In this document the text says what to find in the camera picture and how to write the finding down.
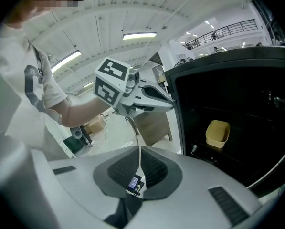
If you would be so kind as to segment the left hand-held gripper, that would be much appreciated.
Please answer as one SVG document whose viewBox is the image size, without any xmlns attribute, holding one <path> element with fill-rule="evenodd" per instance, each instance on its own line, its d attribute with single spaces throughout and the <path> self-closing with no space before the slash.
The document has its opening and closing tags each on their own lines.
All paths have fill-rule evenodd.
<svg viewBox="0 0 285 229">
<path fill-rule="evenodd" d="M 173 101 L 158 88 L 147 86 L 137 70 L 130 65 L 105 57 L 95 69 L 93 93 L 117 115 L 137 116 L 141 112 L 168 112 L 174 108 Z M 156 101 L 139 102 L 142 94 Z"/>
</svg>

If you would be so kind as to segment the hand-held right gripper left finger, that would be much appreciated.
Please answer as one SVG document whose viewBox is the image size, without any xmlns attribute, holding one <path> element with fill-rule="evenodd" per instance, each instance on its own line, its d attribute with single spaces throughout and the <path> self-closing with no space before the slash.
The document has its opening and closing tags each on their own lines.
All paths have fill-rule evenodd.
<svg viewBox="0 0 285 229">
<path fill-rule="evenodd" d="M 41 229 L 138 229 L 141 202 L 127 192 L 139 165 L 139 148 L 47 161 L 31 152 Z"/>
</svg>

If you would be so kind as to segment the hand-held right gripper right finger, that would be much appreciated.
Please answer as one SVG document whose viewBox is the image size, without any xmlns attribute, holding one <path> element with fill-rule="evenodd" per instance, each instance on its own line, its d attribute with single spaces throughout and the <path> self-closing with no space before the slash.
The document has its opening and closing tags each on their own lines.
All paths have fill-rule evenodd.
<svg viewBox="0 0 285 229">
<path fill-rule="evenodd" d="M 143 202 L 129 229 L 254 229 L 261 203 L 215 166 L 154 148 L 141 148 Z"/>
</svg>

